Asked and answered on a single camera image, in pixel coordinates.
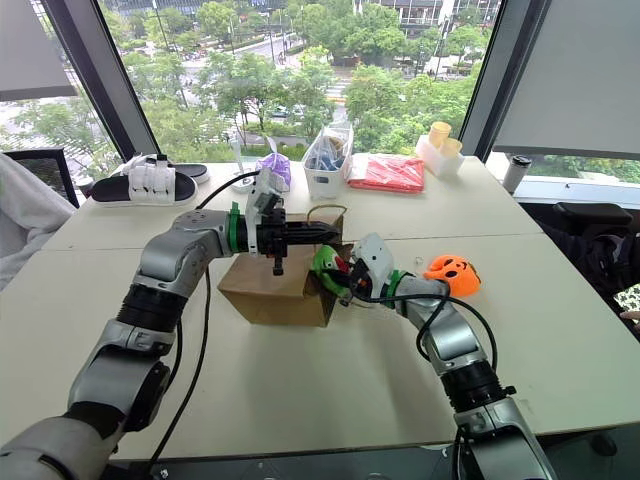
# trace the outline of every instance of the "silver robot arm segment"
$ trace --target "silver robot arm segment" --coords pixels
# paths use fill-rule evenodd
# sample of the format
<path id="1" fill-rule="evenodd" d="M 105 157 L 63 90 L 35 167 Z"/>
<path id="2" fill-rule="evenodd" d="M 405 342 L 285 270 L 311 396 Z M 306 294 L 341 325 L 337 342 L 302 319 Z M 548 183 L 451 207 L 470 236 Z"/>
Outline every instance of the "silver robot arm segment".
<path id="1" fill-rule="evenodd" d="M 68 411 L 0 449 L 4 478 L 97 479 L 126 432 L 154 419 L 176 322 L 209 262 L 233 254 L 226 212 L 194 210 L 145 247 L 129 293 L 76 377 Z"/>
<path id="2" fill-rule="evenodd" d="M 352 255 L 356 268 L 358 261 L 366 266 L 371 297 L 448 292 L 440 281 L 394 271 L 393 257 L 376 234 L 365 237 Z M 439 303 L 439 299 L 421 298 L 395 301 L 394 307 L 419 330 Z M 465 438 L 463 464 L 468 473 L 476 474 L 471 478 L 555 479 L 546 455 L 509 396 L 515 389 L 501 387 L 473 329 L 452 303 L 447 302 L 433 320 L 422 345 L 455 410 L 454 421 Z"/>

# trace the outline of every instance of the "robotic arm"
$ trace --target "robotic arm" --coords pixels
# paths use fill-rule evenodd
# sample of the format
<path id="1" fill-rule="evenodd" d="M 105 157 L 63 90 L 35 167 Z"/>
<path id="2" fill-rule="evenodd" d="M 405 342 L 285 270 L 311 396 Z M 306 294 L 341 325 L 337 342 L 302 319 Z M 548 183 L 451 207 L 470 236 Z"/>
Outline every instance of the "robotic arm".
<path id="1" fill-rule="evenodd" d="M 98 479 L 119 440 L 149 425 L 160 407 L 171 350 L 188 298 L 209 263 L 238 252 L 275 259 L 282 274 L 287 245 L 338 241 L 322 222 L 286 222 L 277 178 L 264 169 L 246 215 L 193 210 L 145 247 L 118 315 L 109 320 L 73 382 L 68 411 L 40 421 L 0 448 L 3 478 Z"/>
<path id="2" fill-rule="evenodd" d="M 351 283 L 370 298 L 448 293 L 443 282 L 394 270 L 391 253 L 377 234 L 363 238 L 352 256 Z M 438 299 L 414 298 L 392 301 L 389 306 L 419 330 L 439 303 Z M 509 396 L 515 388 L 501 387 L 475 333 L 451 303 L 435 317 L 422 345 L 465 438 L 462 459 L 467 478 L 555 479 L 546 455 Z"/>
<path id="3" fill-rule="evenodd" d="M 73 383 L 68 411 L 36 423 L 0 448 L 3 478 L 100 477 L 124 434 L 142 430 L 155 418 L 170 376 L 161 357 L 169 353 L 182 310 L 213 259 L 247 251 L 265 254 L 275 259 L 273 272 L 279 275 L 287 245 L 338 240 L 339 232 L 324 223 L 286 222 L 275 181 L 269 170 L 261 171 L 244 216 L 235 205 L 230 213 L 193 210 L 147 244 L 120 312 L 107 322 Z M 352 255 L 350 286 L 369 298 L 448 291 L 439 281 L 394 270 L 376 234 L 362 239 Z M 439 300 L 388 303 L 420 329 Z M 468 478 L 556 478 L 509 397 L 515 390 L 500 386 L 473 330 L 450 303 L 430 324 L 423 346 L 463 432 Z"/>

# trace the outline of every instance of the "green ring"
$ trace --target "green ring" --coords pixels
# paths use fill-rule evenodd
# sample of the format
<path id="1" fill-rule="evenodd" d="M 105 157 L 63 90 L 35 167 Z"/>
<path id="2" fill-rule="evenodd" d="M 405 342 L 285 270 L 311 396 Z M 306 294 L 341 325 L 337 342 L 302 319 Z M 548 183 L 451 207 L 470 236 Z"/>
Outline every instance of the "green ring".
<path id="1" fill-rule="evenodd" d="M 400 283 L 400 280 L 402 280 L 402 277 L 404 277 L 405 275 L 407 275 L 407 272 L 404 270 L 394 270 L 393 273 L 391 274 L 391 281 L 389 282 L 389 287 L 387 288 L 386 291 L 386 297 L 393 297 L 396 294 L 396 289 L 398 288 L 398 284 Z M 395 303 L 394 302 L 385 302 L 385 306 L 389 307 L 389 308 L 395 308 Z"/>

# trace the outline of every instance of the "car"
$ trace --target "car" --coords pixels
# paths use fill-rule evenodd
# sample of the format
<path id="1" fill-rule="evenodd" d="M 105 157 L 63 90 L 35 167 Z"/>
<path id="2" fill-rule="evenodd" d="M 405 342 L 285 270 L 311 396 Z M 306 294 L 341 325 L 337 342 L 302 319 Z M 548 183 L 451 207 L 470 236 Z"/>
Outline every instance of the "car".
<path id="1" fill-rule="evenodd" d="M 289 109 L 279 105 L 271 112 L 271 116 L 273 118 L 287 118 L 289 116 Z"/>

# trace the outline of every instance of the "red plastic bag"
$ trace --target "red plastic bag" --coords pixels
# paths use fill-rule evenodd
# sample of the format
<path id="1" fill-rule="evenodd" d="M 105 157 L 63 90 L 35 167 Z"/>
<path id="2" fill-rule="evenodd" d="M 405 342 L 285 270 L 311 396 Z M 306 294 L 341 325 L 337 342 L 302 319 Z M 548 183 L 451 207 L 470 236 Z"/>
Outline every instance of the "red plastic bag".
<path id="1" fill-rule="evenodd" d="M 424 189 L 424 163 L 405 155 L 356 153 L 348 183 L 353 188 L 420 193 Z"/>

